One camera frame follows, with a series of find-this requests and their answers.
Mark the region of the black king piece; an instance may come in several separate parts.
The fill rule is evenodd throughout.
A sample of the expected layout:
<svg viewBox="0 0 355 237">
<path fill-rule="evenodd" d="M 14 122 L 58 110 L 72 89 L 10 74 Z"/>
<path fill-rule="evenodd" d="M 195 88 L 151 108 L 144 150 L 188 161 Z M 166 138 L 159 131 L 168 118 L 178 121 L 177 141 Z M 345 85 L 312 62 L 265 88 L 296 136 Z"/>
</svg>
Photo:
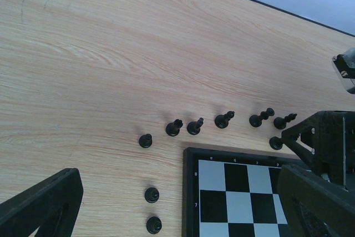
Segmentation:
<svg viewBox="0 0 355 237">
<path fill-rule="evenodd" d="M 283 147 L 283 141 L 279 137 L 272 137 L 269 140 L 269 145 L 274 150 L 281 150 Z"/>
</svg>

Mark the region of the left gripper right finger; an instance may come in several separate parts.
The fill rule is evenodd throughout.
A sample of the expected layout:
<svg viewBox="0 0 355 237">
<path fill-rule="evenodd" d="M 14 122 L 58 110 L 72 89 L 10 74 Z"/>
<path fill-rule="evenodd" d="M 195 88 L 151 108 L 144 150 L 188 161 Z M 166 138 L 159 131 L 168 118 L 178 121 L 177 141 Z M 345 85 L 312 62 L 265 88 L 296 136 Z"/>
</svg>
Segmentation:
<svg viewBox="0 0 355 237">
<path fill-rule="evenodd" d="M 354 236 L 354 193 L 297 165 L 283 165 L 278 194 L 293 236 Z"/>
</svg>

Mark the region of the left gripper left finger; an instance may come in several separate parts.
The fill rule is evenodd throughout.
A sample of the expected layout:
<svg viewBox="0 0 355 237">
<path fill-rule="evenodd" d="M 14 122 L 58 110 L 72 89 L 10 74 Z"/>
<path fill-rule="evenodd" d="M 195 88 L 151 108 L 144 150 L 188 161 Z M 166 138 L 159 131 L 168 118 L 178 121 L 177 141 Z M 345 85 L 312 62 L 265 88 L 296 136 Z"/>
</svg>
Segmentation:
<svg viewBox="0 0 355 237">
<path fill-rule="evenodd" d="M 1 203 L 1 236 L 71 236 L 83 198 L 77 168 L 66 168 Z"/>
</svg>

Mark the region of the black queen piece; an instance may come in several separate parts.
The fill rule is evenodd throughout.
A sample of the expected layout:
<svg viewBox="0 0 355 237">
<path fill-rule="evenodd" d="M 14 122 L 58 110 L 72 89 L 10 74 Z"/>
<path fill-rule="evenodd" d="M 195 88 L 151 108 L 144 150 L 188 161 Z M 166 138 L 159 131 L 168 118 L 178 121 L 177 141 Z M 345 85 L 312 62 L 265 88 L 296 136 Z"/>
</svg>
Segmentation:
<svg viewBox="0 0 355 237">
<path fill-rule="evenodd" d="M 249 117 L 249 123 L 252 127 L 258 128 L 261 126 L 264 120 L 268 120 L 269 117 L 275 115 L 275 111 L 272 108 L 267 108 L 265 111 L 262 111 L 259 115 L 254 114 Z"/>
</svg>

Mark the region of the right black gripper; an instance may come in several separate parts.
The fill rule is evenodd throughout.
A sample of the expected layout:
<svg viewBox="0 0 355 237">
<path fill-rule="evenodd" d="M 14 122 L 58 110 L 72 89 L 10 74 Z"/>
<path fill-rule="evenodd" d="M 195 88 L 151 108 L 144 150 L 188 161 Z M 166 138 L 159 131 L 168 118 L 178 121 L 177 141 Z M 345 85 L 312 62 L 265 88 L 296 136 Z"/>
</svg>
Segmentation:
<svg viewBox="0 0 355 237">
<path fill-rule="evenodd" d="M 281 142 L 317 176 L 354 189 L 354 112 L 317 112 L 283 130 Z"/>
</svg>

